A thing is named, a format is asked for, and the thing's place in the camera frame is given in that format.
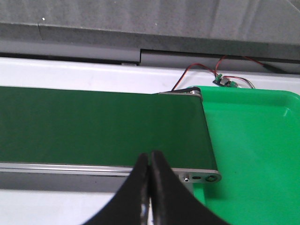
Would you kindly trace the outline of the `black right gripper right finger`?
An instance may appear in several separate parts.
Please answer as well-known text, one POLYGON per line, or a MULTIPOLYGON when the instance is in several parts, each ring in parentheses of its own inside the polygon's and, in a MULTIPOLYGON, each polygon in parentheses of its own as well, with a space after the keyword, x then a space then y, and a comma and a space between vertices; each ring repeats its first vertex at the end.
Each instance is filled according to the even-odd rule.
POLYGON ((150 197, 155 225, 227 225, 180 182, 163 153, 151 153, 150 197))

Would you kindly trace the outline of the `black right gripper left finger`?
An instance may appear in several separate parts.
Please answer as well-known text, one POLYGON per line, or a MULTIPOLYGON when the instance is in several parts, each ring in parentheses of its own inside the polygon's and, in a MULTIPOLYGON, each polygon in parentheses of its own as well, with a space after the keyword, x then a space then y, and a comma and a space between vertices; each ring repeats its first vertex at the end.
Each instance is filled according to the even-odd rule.
POLYGON ((146 225, 150 196, 148 156, 142 153, 113 198, 85 225, 146 225))

